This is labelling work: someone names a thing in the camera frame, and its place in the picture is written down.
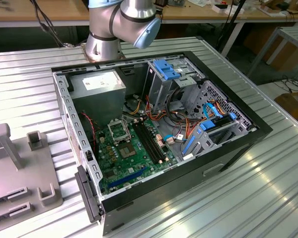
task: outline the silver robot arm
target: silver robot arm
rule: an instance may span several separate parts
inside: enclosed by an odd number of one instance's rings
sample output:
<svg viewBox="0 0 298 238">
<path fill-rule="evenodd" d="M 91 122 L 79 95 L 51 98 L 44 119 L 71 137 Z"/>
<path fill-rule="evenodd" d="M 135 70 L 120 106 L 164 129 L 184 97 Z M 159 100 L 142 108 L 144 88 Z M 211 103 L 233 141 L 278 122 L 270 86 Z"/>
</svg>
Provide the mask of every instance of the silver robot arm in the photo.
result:
<svg viewBox="0 0 298 238">
<path fill-rule="evenodd" d="M 152 0 L 89 0 L 86 55 L 91 61 L 119 59 L 119 39 L 144 49 L 155 39 L 160 19 Z"/>
</svg>

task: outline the power cable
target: power cable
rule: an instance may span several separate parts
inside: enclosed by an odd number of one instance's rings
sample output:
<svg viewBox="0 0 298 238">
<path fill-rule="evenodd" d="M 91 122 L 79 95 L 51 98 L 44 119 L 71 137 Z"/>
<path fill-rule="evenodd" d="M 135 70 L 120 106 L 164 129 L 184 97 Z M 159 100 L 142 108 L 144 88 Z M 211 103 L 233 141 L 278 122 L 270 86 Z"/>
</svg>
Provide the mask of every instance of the power cable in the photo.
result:
<svg viewBox="0 0 298 238">
<path fill-rule="evenodd" d="M 38 5 L 38 3 L 36 2 L 36 0 L 29 0 L 32 5 L 34 6 L 34 11 L 35 11 L 35 16 L 36 19 L 38 20 L 41 29 L 48 33 L 49 35 L 51 35 L 55 41 L 55 43 L 58 45 L 58 47 L 68 47 L 68 48 L 73 48 L 74 46 L 72 44 L 69 43 L 64 43 L 60 40 L 60 38 L 58 37 L 58 34 L 55 30 L 55 27 L 53 25 L 53 23 L 51 22 L 51 20 L 47 17 L 47 15 L 41 10 L 40 6 Z M 45 23 L 43 23 L 39 17 L 39 13 L 42 15 L 42 17 L 44 18 Z"/>
<path fill-rule="evenodd" d="M 246 0 L 241 0 L 241 1 L 239 2 L 239 5 L 237 6 L 237 9 L 236 9 L 236 11 L 235 11 L 235 13 L 234 13 L 232 19 L 230 20 L 229 24 L 228 24 L 228 25 L 226 24 L 226 25 L 224 26 L 224 29 L 223 29 L 223 35 L 220 36 L 220 39 L 219 39 L 219 41 L 217 42 L 217 45 L 216 45 L 216 47 L 215 47 L 215 49 L 216 49 L 217 51 L 220 50 L 221 45 L 223 44 L 224 40 L 225 40 L 226 37 L 229 35 L 229 33 L 233 30 L 234 22 L 235 22 L 235 20 L 236 20 L 238 14 L 239 14 L 240 10 L 242 9 L 242 7 L 243 7 L 243 5 L 244 5 L 245 2 L 246 2 Z"/>
</svg>

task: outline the chip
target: chip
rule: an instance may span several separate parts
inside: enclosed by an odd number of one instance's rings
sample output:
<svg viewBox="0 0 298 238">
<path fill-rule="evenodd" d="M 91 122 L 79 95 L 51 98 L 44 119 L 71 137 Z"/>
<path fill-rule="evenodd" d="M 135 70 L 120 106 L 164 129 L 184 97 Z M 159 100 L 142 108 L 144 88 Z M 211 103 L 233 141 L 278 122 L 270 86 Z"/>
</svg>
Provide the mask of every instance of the chip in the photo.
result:
<svg viewBox="0 0 298 238">
<path fill-rule="evenodd" d="M 136 154 L 136 151 L 130 142 L 120 144 L 118 150 L 124 159 Z"/>
<path fill-rule="evenodd" d="M 115 173 L 114 173 L 113 170 L 110 170 L 110 171 L 108 171 L 108 172 L 105 172 L 105 177 L 106 177 L 106 178 L 112 177 L 112 176 L 114 176 L 114 175 L 115 175 Z"/>
</svg>

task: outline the red wire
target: red wire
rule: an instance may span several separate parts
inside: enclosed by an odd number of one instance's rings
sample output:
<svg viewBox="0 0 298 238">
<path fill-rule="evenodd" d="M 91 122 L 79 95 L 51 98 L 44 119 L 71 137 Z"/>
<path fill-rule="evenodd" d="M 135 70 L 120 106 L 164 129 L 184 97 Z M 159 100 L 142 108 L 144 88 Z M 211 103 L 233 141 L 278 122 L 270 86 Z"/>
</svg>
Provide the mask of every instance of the red wire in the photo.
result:
<svg viewBox="0 0 298 238">
<path fill-rule="evenodd" d="M 95 130 L 94 130 L 93 122 L 91 121 L 91 119 L 89 118 L 88 115 L 86 115 L 85 113 L 81 113 L 81 114 L 84 115 L 84 116 L 89 120 L 89 123 L 90 123 L 90 125 L 91 125 L 92 130 L 93 130 L 93 141 L 94 141 L 94 148 L 93 148 L 93 151 L 95 152 L 96 138 L 95 138 Z"/>
</svg>

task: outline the aluminum table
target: aluminum table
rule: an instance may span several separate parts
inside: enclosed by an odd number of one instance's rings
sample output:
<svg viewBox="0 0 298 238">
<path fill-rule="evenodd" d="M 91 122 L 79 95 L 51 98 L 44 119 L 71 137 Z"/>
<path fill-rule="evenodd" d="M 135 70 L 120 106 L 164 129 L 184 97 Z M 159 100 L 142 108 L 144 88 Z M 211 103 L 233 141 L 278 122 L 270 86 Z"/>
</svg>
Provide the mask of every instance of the aluminum table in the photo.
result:
<svg viewBox="0 0 298 238">
<path fill-rule="evenodd" d="M 156 40 L 127 57 L 193 51 L 274 130 L 230 169 L 155 208 L 108 237 L 298 237 L 298 123 L 208 43 Z M 1 237 L 100 237 L 74 178 L 75 160 L 62 124 L 51 67 L 85 63 L 81 48 L 0 53 L 0 122 L 12 139 L 48 136 L 64 203 L 0 232 Z"/>
<path fill-rule="evenodd" d="M 291 42 L 292 44 L 298 47 L 298 27 L 277 27 L 272 33 L 272 35 L 269 37 L 269 39 L 267 40 L 267 42 L 265 43 L 261 51 L 258 53 L 254 61 L 252 62 L 250 69 L 247 73 L 248 77 L 255 70 L 256 66 L 259 64 L 260 60 L 264 57 L 266 52 L 269 50 L 270 46 L 273 44 L 277 36 L 281 36 L 284 39 L 278 45 L 277 49 L 274 51 L 272 56 L 268 59 L 267 64 L 270 64 L 273 61 L 273 59 L 277 56 L 277 54 L 280 52 L 280 50 L 285 46 L 287 42 Z"/>
</svg>

